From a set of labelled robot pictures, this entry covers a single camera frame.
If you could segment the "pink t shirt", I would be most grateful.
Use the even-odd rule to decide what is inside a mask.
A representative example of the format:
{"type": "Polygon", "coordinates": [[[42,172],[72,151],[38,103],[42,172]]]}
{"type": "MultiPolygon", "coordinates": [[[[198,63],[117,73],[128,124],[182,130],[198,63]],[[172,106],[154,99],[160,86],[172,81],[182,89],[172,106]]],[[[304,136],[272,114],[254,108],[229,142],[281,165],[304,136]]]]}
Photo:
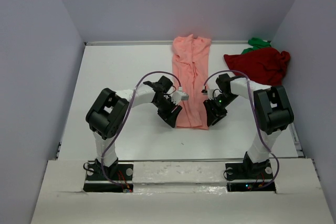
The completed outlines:
{"type": "Polygon", "coordinates": [[[206,97],[202,94],[202,89],[208,78],[211,42],[208,38],[194,38],[193,35],[173,40],[173,74],[179,78],[183,91],[189,95],[189,99],[182,102],[182,111],[176,120],[179,128],[208,129],[203,104],[206,97]]]}

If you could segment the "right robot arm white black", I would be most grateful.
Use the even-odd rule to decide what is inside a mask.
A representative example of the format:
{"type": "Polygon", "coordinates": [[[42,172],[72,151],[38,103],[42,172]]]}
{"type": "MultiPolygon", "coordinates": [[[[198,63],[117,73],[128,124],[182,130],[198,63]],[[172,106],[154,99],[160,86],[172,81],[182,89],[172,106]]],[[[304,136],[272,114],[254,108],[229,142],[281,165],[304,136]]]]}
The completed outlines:
{"type": "Polygon", "coordinates": [[[216,73],[217,88],[202,88],[207,98],[203,102],[207,125],[213,126],[227,115],[227,106],[243,97],[250,103],[256,124],[256,136],[240,163],[226,164],[223,173],[226,180],[256,179],[259,176],[274,179],[270,157],[272,147],[280,133],[294,121],[294,114],[283,86],[268,86],[250,80],[242,72],[231,77],[227,71],[216,73]]]}

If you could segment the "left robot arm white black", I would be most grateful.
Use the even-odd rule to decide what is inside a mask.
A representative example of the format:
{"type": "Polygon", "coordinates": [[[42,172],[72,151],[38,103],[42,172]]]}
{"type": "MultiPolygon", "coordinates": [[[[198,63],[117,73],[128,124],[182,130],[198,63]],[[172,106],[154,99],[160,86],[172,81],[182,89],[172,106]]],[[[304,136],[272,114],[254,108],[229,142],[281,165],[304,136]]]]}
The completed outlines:
{"type": "Polygon", "coordinates": [[[159,117],[170,127],[176,127],[176,120],[182,111],[181,102],[188,100],[188,94],[178,86],[172,93],[173,82],[166,76],[158,81],[140,81],[134,89],[112,91],[103,89],[86,115],[86,122],[93,132],[96,143],[96,158],[93,164],[84,166],[86,171],[112,180],[118,170],[115,141],[125,126],[132,108],[153,104],[159,117]]]}

